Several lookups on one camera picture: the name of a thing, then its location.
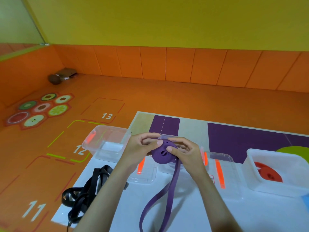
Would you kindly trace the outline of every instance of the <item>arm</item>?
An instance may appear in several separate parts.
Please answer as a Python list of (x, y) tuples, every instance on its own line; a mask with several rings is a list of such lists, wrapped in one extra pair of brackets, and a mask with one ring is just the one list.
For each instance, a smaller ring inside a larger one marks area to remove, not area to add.
[(123, 188), (130, 174), (147, 153), (162, 145), (158, 133), (131, 136), (115, 169), (100, 189), (74, 232), (108, 232), (116, 212)]
[(179, 149), (167, 147), (167, 151), (182, 161), (185, 169), (196, 182), (212, 232), (242, 232), (210, 179), (203, 164), (198, 145), (185, 138), (169, 139), (176, 142)]

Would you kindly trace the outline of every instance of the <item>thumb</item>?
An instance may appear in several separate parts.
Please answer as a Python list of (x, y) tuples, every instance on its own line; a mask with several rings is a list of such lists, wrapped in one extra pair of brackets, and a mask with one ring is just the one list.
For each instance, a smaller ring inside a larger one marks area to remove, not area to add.
[(183, 156), (183, 153), (175, 147), (168, 146), (166, 150), (171, 154), (173, 154), (174, 156), (177, 156), (179, 159), (181, 159)]
[(145, 149), (147, 152), (150, 152), (156, 148), (158, 148), (159, 146), (161, 146), (163, 144), (163, 140), (162, 139), (159, 139), (157, 140), (156, 142), (152, 142), (148, 145), (145, 146)]

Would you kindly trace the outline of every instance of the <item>fingernail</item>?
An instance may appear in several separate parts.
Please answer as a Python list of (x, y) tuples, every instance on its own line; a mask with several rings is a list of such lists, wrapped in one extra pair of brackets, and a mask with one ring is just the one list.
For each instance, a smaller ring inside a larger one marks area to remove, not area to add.
[(157, 140), (157, 144), (158, 146), (161, 146), (163, 144), (163, 140), (162, 139)]

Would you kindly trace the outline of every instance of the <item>person's right hand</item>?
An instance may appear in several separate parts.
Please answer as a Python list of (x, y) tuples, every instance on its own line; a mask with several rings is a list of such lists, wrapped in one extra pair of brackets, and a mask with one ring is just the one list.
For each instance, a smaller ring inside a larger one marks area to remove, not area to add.
[(177, 156), (182, 161), (184, 168), (191, 175), (194, 181), (196, 181), (198, 177), (207, 173), (201, 156), (200, 148), (197, 144), (182, 137), (168, 139), (174, 142), (178, 149), (169, 146), (166, 148), (166, 150), (172, 153), (174, 156)]

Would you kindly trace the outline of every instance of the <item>hexagon pattern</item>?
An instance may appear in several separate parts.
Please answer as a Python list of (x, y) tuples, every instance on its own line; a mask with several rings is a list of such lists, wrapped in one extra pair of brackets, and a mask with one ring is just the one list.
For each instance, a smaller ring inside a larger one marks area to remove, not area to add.
[(21, 130), (35, 128), (45, 120), (65, 114), (73, 94), (48, 93), (35, 100), (21, 103), (16, 112), (4, 120), (5, 126), (19, 125)]

